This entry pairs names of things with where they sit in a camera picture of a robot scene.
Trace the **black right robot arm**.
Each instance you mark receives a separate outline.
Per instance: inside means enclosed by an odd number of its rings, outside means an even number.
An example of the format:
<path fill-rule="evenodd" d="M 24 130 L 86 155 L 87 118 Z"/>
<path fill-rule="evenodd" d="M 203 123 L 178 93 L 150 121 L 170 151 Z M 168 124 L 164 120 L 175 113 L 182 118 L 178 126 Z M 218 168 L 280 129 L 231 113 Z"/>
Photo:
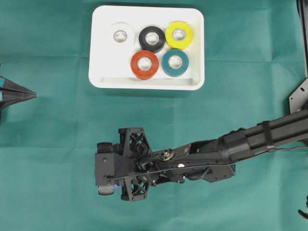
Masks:
<path fill-rule="evenodd" d="M 121 199 L 144 200 L 151 186 L 205 180 L 213 183 L 235 175 L 236 163 L 308 137 L 308 115 L 301 111 L 255 127 L 231 131 L 217 139 L 152 151 L 143 131 L 121 132 L 122 154 L 131 158 L 120 176 Z"/>

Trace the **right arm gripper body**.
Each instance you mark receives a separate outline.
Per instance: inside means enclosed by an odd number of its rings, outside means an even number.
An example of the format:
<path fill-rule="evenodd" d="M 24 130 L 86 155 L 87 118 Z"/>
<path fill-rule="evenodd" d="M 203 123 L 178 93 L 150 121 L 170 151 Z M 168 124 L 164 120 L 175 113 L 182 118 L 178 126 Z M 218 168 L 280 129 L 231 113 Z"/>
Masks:
<path fill-rule="evenodd" d="M 118 150 L 125 158 L 119 180 L 122 200 L 144 200 L 151 186 L 163 183 L 216 182 L 235 175 L 235 164 L 223 157 L 224 144 L 219 139 L 154 152 L 142 128 L 121 128 L 118 133 Z"/>

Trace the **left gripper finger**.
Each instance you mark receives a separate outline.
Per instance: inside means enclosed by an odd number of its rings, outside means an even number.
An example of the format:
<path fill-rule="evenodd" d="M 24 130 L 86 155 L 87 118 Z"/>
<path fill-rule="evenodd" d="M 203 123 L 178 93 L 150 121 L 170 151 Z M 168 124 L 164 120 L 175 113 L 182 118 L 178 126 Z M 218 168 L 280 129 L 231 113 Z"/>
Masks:
<path fill-rule="evenodd" d="M 10 81 L 9 79 L 3 76 L 0 77 L 0 89 L 11 91 L 11 92 L 26 93 L 26 94 L 36 96 L 36 93 L 34 91 L 31 91 L 26 87 L 20 86 L 16 84 L 15 82 Z"/>
<path fill-rule="evenodd" d="M 24 102 L 24 101 L 28 101 L 31 99 L 36 98 L 36 95 L 3 95 L 1 100 L 0 100 L 0 114 L 2 114 L 2 111 L 4 108 L 16 104 L 16 103 L 20 103 L 20 102 Z"/>

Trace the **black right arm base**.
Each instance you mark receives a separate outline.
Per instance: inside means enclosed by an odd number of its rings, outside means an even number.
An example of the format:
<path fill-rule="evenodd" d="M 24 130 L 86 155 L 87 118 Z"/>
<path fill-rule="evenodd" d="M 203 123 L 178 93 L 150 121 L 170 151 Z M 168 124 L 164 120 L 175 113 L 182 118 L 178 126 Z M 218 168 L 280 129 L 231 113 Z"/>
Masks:
<path fill-rule="evenodd" d="M 304 109 L 308 102 L 308 79 L 306 78 L 289 97 L 290 113 L 296 113 Z"/>

